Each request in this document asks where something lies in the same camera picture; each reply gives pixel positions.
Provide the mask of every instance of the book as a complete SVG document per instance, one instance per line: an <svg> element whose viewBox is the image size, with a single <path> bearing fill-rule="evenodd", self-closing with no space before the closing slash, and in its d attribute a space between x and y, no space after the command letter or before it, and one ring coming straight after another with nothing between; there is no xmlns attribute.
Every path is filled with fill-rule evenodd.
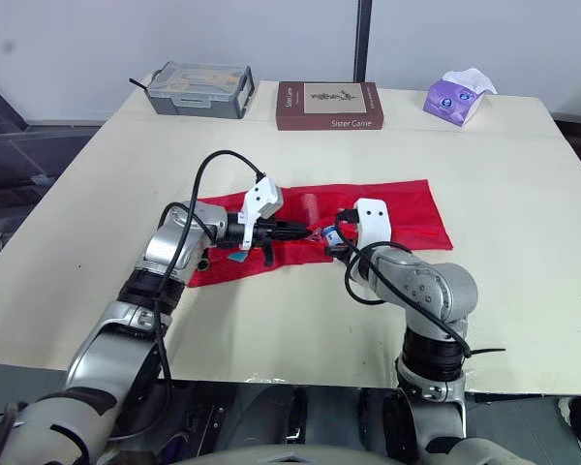
<svg viewBox="0 0 581 465"><path fill-rule="evenodd" d="M383 111L374 82L280 82L281 131L380 129Z"/></svg>

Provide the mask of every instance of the purple tissue box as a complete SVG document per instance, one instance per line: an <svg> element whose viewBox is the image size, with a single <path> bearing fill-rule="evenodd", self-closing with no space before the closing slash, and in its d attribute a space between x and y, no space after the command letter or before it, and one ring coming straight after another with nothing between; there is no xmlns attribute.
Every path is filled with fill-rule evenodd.
<svg viewBox="0 0 581 465"><path fill-rule="evenodd" d="M484 92L476 94L461 84L440 79L428 89L424 111L463 126L474 115L483 95Z"/></svg>

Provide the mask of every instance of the white wall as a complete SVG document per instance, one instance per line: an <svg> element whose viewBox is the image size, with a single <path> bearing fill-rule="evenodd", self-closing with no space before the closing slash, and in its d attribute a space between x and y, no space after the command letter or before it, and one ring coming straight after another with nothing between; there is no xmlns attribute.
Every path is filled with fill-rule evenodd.
<svg viewBox="0 0 581 465"><path fill-rule="evenodd" d="M168 60L351 80L356 0L0 0L0 93L28 121L109 118Z"/></svg>
<svg viewBox="0 0 581 465"><path fill-rule="evenodd" d="M367 80L426 89L475 66L503 94L581 116L581 0L374 0Z"/></svg>

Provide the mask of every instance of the tissue box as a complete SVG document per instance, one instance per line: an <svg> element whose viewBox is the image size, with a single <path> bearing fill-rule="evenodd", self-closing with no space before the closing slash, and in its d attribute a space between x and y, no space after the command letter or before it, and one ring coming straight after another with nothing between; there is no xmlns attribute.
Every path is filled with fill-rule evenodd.
<svg viewBox="0 0 581 465"><path fill-rule="evenodd" d="M428 89L424 111L463 126L477 111L487 90L497 93L490 79L475 68L448 72Z"/></svg>

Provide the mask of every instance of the blue object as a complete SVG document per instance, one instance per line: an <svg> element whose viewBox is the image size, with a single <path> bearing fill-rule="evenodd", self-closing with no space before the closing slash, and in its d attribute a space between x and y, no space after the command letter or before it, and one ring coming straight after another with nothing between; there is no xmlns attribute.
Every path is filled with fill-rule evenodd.
<svg viewBox="0 0 581 465"><path fill-rule="evenodd" d="M239 250L238 252L232 252L231 254L228 255L228 258L230 260L242 264L243 262L245 262L245 259L248 258L248 252L247 250Z"/></svg>

